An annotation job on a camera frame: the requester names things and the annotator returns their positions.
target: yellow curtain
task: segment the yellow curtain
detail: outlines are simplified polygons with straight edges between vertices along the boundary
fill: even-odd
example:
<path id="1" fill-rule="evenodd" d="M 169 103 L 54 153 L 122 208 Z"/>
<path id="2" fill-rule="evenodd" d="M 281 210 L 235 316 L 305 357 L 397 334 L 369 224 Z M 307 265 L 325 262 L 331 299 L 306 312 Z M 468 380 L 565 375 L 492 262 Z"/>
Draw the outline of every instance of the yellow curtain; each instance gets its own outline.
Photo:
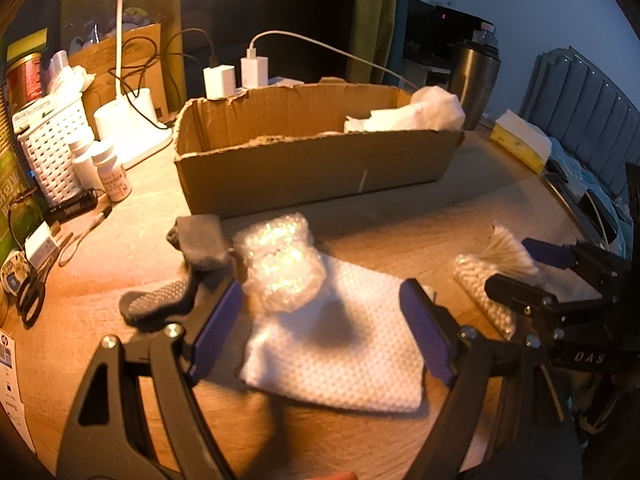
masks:
<path id="1" fill-rule="evenodd" d="M 350 52 L 386 66 L 395 20 L 396 0 L 355 0 Z M 347 80 L 380 83 L 382 73 L 364 63 L 349 60 Z"/>
<path id="2" fill-rule="evenodd" d="M 125 2 L 129 6 L 140 7 L 148 12 L 152 22 L 162 23 L 161 51 L 174 34 L 182 30 L 182 16 L 180 0 L 130 0 Z M 113 18 L 115 16 L 116 0 L 62 0 L 60 9 L 60 38 L 62 48 L 67 50 L 73 37 L 78 35 L 84 25 L 99 16 Z M 169 52 L 182 52 L 182 38 L 179 36 L 172 41 Z M 184 63 L 180 56 L 166 56 L 162 59 L 162 73 L 164 75 L 164 91 L 169 111 L 178 111 L 186 101 L 186 82 L 184 79 Z M 169 74 L 174 78 L 179 94 L 170 82 Z"/>

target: das logo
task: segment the das logo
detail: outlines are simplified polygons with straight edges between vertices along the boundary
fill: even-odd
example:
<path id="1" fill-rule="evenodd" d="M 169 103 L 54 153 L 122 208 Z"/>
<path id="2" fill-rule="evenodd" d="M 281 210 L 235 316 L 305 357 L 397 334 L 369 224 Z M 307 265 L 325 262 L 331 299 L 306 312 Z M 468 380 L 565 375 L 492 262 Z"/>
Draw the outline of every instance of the das logo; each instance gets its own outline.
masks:
<path id="1" fill-rule="evenodd" d="M 593 363 L 595 362 L 597 365 L 601 365 L 602 362 L 604 361 L 604 354 L 599 354 L 596 355 L 594 354 L 594 352 L 591 352 L 590 354 L 585 354 L 584 352 L 578 352 L 575 357 L 574 357 L 574 361 L 576 363 Z"/>

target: qr code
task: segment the qr code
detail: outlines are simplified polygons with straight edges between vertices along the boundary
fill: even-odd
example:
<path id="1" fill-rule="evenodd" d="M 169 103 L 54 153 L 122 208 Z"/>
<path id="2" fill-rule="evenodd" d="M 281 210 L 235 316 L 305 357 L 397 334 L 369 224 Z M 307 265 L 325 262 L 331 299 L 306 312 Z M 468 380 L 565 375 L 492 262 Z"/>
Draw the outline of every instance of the qr code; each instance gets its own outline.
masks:
<path id="1" fill-rule="evenodd" d="M 0 346 L 0 363 L 4 366 L 8 366 L 9 368 L 13 368 L 11 362 L 11 350 L 4 346 Z"/>

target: lamp base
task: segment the lamp base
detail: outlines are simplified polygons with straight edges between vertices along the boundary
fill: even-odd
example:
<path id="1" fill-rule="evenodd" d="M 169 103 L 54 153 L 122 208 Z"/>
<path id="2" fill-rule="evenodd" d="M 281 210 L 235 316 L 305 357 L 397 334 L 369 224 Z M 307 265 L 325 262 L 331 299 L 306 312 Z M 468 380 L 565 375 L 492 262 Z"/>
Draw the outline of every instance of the lamp base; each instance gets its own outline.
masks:
<path id="1" fill-rule="evenodd" d="M 161 151 L 172 140 L 171 128 L 161 129 L 163 125 L 158 122 L 148 88 L 141 89 L 138 97 L 133 93 L 128 97 L 148 121 L 131 106 L 126 96 L 105 104 L 94 114 L 100 140 L 113 142 L 118 159 L 126 170 Z"/>

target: wooden table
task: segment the wooden table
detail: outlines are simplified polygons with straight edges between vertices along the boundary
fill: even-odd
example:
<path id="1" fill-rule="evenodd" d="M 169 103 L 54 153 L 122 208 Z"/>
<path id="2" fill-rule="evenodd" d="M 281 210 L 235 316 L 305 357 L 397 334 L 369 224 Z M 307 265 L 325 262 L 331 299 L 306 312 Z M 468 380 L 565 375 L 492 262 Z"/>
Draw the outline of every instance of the wooden table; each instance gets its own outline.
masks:
<path id="1" fill-rule="evenodd" d="M 17 370 L 26 417 L 39 458 L 55 470 L 66 414 L 101 336 L 132 334 L 120 318 L 118 298 L 128 289 L 151 290 L 185 274 L 181 254 L 164 236 L 188 208 L 164 150 L 130 171 L 133 194 L 81 245 L 47 283 L 40 319 L 25 331 L 15 309 L 4 330 L 17 345 Z M 578 235 L 556 199 L 518 161 L 469 133 L 446 176 L 435 184 L 365 194 L 297 208 L 309 220 L 317 245 L 337 258 L 434 286 L 438 302 L 459 322 L 494 330 L 452 279 L 457 254 L 479 251 L 493 221 L 517 237 L 574 242 Z M 258 218 L 224 222 L 227 235 Z M 570 273 L 550 274 L 559 297 L 593 295 Z M 427 400 L 415 415 L 336 412 L 248 390 L 236 378 L 250 330 L 243 315 L 223 359 L 195 389 L 222 451 L 243 479 L 305 479 L 354 470 L 361 479 L 399 479 L 429 433 L 446 390 L 430 376 Z M 478 463 L 492 423 L 498 380 L 465 468 Z M 175 467 L 150 380 L 142 385 L 145 409 L 161 462 Z"/>

